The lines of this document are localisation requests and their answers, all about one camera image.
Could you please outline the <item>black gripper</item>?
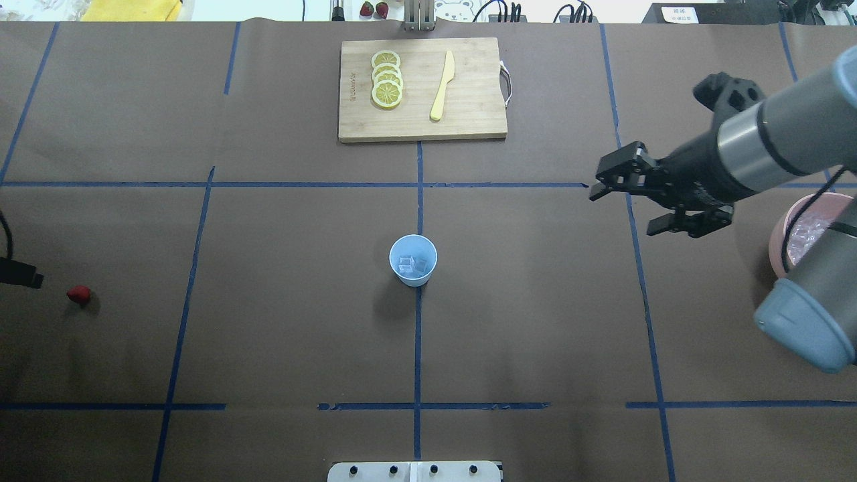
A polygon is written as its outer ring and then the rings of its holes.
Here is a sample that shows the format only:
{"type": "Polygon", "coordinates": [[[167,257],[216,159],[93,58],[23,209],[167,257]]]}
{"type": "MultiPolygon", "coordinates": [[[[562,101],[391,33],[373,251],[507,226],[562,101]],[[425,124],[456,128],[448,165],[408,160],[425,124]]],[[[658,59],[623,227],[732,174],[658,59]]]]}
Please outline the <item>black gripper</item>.
{"type": "Polygon", "coordinates": [[[731,204],[758,193],[729,173],[718,150],[716,131],[698,135],[656,160],[643,141],[633,141],[600,159],[596,180],[589,193],[592,202],[621,192],[645,196],[674,210],[649,222],[649,237],[664,232],[704,237],[732,224],[731,204]],[[686,210],[701,212],[688,214],[686,210]]]}

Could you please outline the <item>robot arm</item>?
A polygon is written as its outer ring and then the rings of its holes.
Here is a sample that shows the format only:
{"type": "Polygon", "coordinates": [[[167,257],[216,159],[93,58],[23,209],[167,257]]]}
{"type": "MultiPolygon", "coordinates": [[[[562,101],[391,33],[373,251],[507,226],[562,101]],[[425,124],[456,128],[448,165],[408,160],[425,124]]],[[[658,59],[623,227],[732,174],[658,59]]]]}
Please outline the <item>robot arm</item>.
{"type": "Polygon", "coordinates": [[[589,198],[612,192],[643,196],[667,213],[647,234],[704,237],[729,226],[734,205],[795,178],[835,167],[836,173],[784,220],[775,281],[754,314],[763,333],[826,374],[855,364],[856,204],[827,225],[798,262],[789,238],[799,220],[845,173],[855,172],[856,49],[842,52],[774,95],[752,80],[719,72],[694,87],[713,115],[710,128],[655,159],[634,141],[600,159],[589,198]]]}

